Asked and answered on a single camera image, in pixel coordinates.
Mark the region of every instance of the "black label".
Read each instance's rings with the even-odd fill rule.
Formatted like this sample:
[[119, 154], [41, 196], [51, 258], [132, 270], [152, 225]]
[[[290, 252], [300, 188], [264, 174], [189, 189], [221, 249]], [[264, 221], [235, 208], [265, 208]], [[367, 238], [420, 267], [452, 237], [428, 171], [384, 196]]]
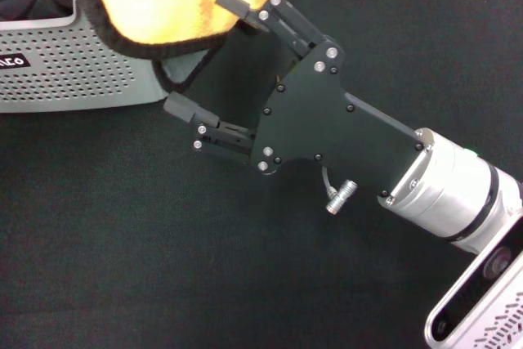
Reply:
[[21, 69], [22, 67], [30, 67], [31, 64], [25, 56], [21, 53], [13, 53], [10, 55], [0, 55], [0, 70], [3, 69]]

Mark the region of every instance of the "silver connector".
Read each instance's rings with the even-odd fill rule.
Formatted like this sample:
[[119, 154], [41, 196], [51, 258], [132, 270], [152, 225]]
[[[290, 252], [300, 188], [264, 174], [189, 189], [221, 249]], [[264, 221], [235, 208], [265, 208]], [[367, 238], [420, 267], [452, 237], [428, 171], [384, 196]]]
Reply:
[[337, 214], [357, 189], [358, 185], [356, 183], [350, 180], [345, 181], [338, 192], [333, 195], [329, 204], [327, 204], [327, 211], [331, 214]]

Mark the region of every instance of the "perforated basket wall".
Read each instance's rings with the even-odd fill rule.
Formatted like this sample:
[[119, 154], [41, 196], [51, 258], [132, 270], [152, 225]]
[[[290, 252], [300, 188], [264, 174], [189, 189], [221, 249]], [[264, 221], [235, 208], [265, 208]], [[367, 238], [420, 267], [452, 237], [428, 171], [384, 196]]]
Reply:
[[512, 300], [501, 304], [497, 315], [494, 315], [481, 334], [474, 340], [474, 348], [480, 349], [510, 349], [522, 347], [523, 334], [523, 288], [521, 292], [511, 293]]
[[167, 95], [150, 61], [109, 49], [81, 12], [55, 21], [0, 23], [0, 112], [86, 110]]

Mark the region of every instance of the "black tablecloth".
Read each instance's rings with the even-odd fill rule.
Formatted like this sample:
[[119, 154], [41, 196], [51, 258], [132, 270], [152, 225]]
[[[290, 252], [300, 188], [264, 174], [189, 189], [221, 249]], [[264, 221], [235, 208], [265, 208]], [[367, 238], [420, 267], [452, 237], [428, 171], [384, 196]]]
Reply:
[[[290, 1], [348, 91], [523, 178], [521, 0]], [[288, 57], [235, 32], [189, 96], [253, 127]], [[365, 190], [329, 216], [314, 163], [195, 154], [162, 104], [0, 116], [1, 348], [425, 347], [470, 255]]]

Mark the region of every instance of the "gray plastic basket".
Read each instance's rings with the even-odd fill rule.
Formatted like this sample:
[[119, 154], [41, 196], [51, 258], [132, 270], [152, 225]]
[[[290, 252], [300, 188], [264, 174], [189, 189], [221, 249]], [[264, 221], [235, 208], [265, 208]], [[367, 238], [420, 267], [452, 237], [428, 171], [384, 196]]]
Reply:
[[72, 16], [0, 22], [0, 113], [89, 110], [167, 96], [149, 60], [122, 56]]

